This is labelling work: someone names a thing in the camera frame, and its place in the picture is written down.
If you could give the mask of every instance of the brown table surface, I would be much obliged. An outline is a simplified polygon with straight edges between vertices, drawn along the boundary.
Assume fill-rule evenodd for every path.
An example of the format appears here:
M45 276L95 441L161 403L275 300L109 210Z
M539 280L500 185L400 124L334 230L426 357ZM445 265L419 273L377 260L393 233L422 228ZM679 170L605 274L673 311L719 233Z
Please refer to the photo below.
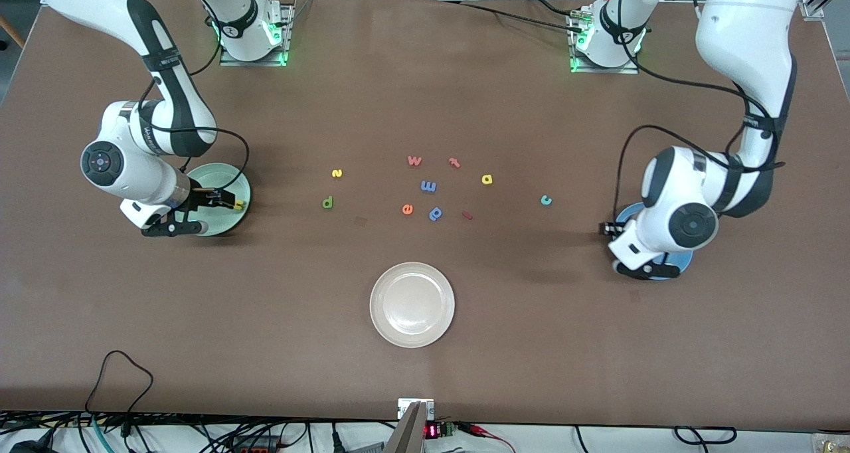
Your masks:
M152 1L200 66L213 47L200 4ZM491 5L559 21L531 1ZM695 50L689 5L651 21L647 66L728 84ZM626 134L657 123L719 150L738 99L571 74L564 33L464 6L315 0L286 68L195 79L218 125L251 142L245 221L149 239L79 171L104 107L136 99L146 71L45 9L0 112L0 408L82 408L121 348L157 377L148 411L392 418L419 396L477 422L847 428L850 105L823 26L796 17L790 39L799 81L773 198L723 220L680 280L642 283L611 270L596 233ZM634 141L623 205L670 144ZM203 157L215 161L239 165L242 147L221 136ZM383 340L368 308L407 260L456 295L449 331L414 350ZM143 386L116 359L94 407L122 410Z

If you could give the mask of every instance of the black rubber band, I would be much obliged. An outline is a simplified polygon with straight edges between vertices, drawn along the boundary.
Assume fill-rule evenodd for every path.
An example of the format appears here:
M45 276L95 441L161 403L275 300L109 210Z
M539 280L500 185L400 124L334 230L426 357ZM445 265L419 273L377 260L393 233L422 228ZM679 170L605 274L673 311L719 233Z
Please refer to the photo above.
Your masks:
M787 115L778 118L766 118L752 113L744 115L744 124L763 132L783 132L786 129L787 120Z
M738 156L734 154L726 157L726 162L729 164L729 169L726 170L726 181L723 181L723 190L720 191L720 197L711 208L714 212L722 212L732 202L732 197L735 196L735 191L738 190L741 174L744 172L744 164L741 163Z
M142 61L145 62L145 66L148 68L148 71L151 72L174 68L174 66L178 66L182 60L180 50L178 50L176 46L172 46L167 50L147 54L147 56L142 57Z
M257 0L251 0L251 6L249 6L248 11L241 18L228 21L227 23L219 23L218 31L224 33L228 38L242 38L245 30L251 27L254 21L257 20L258 14Z
M599 10L599 21L601 21L602 27L607 31L613 38L614 42L617 45L628 45L635 38L640 36L640 33L643 32L644 27L646 27L646 23L641 24L639 27L634 27L633 29L625 29L625 27L619 26L617 23L608 16L608 4L606 3ZM631 33L629 39L624 39L626 33Z

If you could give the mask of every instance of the robotic arm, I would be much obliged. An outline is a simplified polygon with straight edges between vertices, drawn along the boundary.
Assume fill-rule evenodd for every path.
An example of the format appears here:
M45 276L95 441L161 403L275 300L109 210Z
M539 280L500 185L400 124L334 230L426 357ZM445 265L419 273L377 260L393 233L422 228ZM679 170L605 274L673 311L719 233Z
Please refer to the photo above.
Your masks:
M121 39L142 58L164 99L113 102L82 152L91 184L124 199L121 210L145 235L200 234L205 223L174 223L175 209L240 208L224 189L201 189L159 156L198 157L216 139L215 119L195 89L160 15L145 0L45 0L61 15Z
M206 0L221 45L237 60L261 59L283 39L284 20L277 0Z
M585 26L584 36L579 37L576 50L587 59L603 68L619 68L629 62L626 50L632 56L640 50L646 36L649 15L659 0L596 0L587 11L591 20ZM622 3L622 15L617 7Z
M668 147L647 166L643 210L610 226L608 244L620 274L670 278L678 268L657 262L689 252L717 235L719 214L743 217L768 201L773 167L796 80L788 47L798 0L707 0L696 35L699 54L754 102L748 103L737 153Z

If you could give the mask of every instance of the white plate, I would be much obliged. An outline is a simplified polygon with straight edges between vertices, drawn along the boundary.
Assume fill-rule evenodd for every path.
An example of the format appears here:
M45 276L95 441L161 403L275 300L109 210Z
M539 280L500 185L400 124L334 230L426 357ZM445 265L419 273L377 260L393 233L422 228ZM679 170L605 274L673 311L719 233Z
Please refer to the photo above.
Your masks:
M375 283L369 299L379 334L404 348L425 347L449 329L455 293L442 272L421 262L393 266Z

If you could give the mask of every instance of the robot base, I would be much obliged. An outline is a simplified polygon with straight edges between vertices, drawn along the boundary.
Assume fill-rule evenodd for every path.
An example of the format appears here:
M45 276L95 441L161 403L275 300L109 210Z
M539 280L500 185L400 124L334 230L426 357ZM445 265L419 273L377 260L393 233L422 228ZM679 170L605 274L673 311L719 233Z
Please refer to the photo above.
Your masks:
M292 42L292 21L295 18L294 5L280 5L280 15L274 15L274 19L280 20L279 29L266 29L272 44L279 43L268 51L268 54L257 60L238 60L234 58L222 46L218 64L221 66L286 66L289 60L289 46Z
M626 223L632 216L637 216L638 212L643 210L643 203L632 204L620 211L620 214L617 216L617 223ZM668 264L674 265L679 268L679 272L684 272L685 269L690 265L691 260L693 259L693 251L689 252L668 252L662 254L661 256L655 257L653 262L658 264ZM611 263L612 268L615 272L617 272L617 266L620 265L619 260L614 260ZM649 277L649 280L668 280L668 277Z
M227 163L206 163L189 172L189 177L198 181L203 187L221 187L230 183L239 169ZM230 184L227 190L236 195L237 201L245 201L245 207L241 211L225 207L198 207L197 212L189 212L189 220L203 221L209 225L209 229L201 236L220 235L236 227L245 217L248 208L251 207L251 185L244 174L239 175L235 183ZM183 212L176 211L174 217L183 222Z
M572 31L567 32L567 45L570 49L570 72L609 72L610 74L638 74L638 67L635 65L634 62L631 62L628 59L625 59L626 63L622 66L607 68L607 66L600 66L595 62L592 62L587 57L587 54L582 52L582 50L584 48L587 48L590 44L590 38L594 35L594 31L598 31L598 29L595 29L595 27L593 26L593 18L598 17L599 6L582 6L582 10L580 10L578 13L582 15L582 17L578 19L574 19L572 15L566 17L567 26L578 27L578 29L582 29L581 33L574 33ZM598 33L598 36L610 37L610 35L608 35L607 33ZM637 46L635 47L635 54L640 51L640 42L643 40L644 36L646 36L645 29L641 33L640 39L638 39L637 41ZM619 45L613 46L616 48L622 48Z

